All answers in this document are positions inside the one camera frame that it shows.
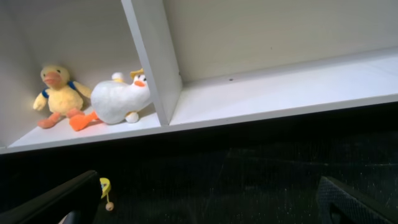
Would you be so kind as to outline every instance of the stuffed animal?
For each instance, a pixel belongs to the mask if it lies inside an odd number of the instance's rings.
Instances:
[[[77,91],[83,96],[89,98],[91,90],[78,82],[70,81],[70,75],[66,68],[49,65],[43,68],[40,73],[43,82],[48,86],[36,98],[33,109],[42,110],[49,103],[52,115],[40,120],[37,125],[41,128],[53,127],[61,116],[71,118],[81,112],[83,99]]]
[[[131,72],[134,80],[131,85],[123,82],[122,73],[114,73],[112,81],[104,81],[95,86],[91,94],[94,112],[88,115],[78,114],[69,121],[70,126],[79,131],[87,127],[92,120],[100,119],[107,124],[138,121],[138,111],[150,104],[150,93],[143,69]]]

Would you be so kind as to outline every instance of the white duck plush toy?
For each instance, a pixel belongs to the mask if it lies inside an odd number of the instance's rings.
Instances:
[[[139,120],[138,111],[148,106],[150,92],[143,69],[131,72],[134,80],[131,85],[124,83],[122,73],[114,73],[112,81],[97,84],[91,93],[91,105],[94,112],[88,115],[76,115],[70,126],[79,131],[93,120],[100,119],[107,124],[117,124],[123,120],[135,123]]]

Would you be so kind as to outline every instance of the yellow duck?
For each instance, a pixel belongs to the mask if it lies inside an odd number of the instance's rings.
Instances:
[[[44,67],[40,76],[48,88],[37,96],[33,109],[42,110],[48,100],[52,115],[47,119],[40,120],[37,123],[39,127],[51,128],[61,116],[71,118],[78,114],[84,114],[81,111],[83,99],[77,91],[83,96],[90,98],[91,90],[88,87],[78,82],[70,81],[68,70],[56,65]]]

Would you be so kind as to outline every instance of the hanging ball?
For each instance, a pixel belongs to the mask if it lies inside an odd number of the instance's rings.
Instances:
[[[114,209],[114,204],[113,204],[113,202],[108,202],[108,203],[105,205],[105,208],[106,208],[108,211],[112,211],[112,210]]]

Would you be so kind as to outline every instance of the duck beak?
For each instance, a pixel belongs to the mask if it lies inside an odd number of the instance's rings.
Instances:
[[[134,84],[136,86],[139,86],[139,87],[144,87],[145,86],[145,83],[143,81],[140,81],[140,80],[135,81]]]
[[[54,85],[61,80],[60,74],[57,72],[48,72],[45,74],[44,82],[48,85]]]

